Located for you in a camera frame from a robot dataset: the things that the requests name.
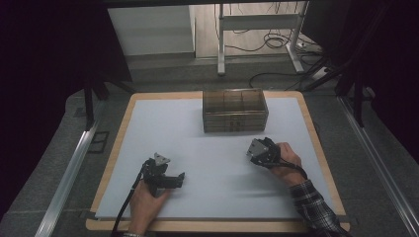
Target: black curtain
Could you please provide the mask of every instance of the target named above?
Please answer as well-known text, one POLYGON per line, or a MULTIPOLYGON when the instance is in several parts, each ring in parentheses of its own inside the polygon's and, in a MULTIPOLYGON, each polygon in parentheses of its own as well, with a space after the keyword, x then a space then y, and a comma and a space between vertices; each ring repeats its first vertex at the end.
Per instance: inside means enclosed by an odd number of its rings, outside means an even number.
POLYGON ((377 115, 419 162, 419 1, 393 1, 363 58, 377 115))
POLYGON ((1 1, 0 58, 2 216, 84 79, 130 75, 107 9, 92 2, 1 1))

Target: plaid sleeve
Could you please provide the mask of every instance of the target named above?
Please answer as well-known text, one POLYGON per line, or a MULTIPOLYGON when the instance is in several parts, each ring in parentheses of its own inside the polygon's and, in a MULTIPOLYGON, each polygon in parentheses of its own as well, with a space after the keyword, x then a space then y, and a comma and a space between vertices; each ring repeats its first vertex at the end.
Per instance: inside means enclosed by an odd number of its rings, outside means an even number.
POLYGON ((293 205, 314 236, 351 236, 310 180, 290 187, 293 205))

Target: transparent plastic box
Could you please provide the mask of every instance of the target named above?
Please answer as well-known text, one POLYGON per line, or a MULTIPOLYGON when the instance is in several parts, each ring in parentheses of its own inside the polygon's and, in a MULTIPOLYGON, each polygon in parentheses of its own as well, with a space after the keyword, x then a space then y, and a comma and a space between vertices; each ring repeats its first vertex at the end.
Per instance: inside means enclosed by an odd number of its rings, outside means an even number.
POLYGON ((203 91, 204 132, 265 130, 268 114, 261 89, 203 91))

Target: hand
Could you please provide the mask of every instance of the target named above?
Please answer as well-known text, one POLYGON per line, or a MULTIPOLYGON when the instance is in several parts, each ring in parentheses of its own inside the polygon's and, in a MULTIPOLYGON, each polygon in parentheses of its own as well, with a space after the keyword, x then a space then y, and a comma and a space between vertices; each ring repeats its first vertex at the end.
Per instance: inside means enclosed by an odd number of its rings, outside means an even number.
POLYGON ((157 216, 169 195, 170 191, 165 190, 160 197, 153 197, 148 185, 141 180, 129 202, 131 223, 128 232, 144 235, 148 225, 157 216))
MULTIPOLYGON (((288 143, 282 142, 277 145, 281 148, 281 157, 284 160, 302 167, 301 159, 293 152, 288 143)), ((298 170, 289 167, 273 167, 271 172, 279 179, 284 180, 288 187, 299 185, 305 181, 305 178, 298 170)))

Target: white board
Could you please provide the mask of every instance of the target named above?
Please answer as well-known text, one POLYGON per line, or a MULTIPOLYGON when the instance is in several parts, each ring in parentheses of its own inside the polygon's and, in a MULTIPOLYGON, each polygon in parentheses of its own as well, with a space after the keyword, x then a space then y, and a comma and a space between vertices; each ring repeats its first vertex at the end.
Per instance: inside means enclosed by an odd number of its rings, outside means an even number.
POLYGON ((298 218, 287 187, 246 156, 252 139, 266 136, 291 145, 333 208, 296 98, 270 98, 267 105, 265 131, 204 133, 201 99, 136 101, 96 217, 118 215, 141 165, 157 152, 171 159, 167 176, 186 173, 158 217, 298 218))

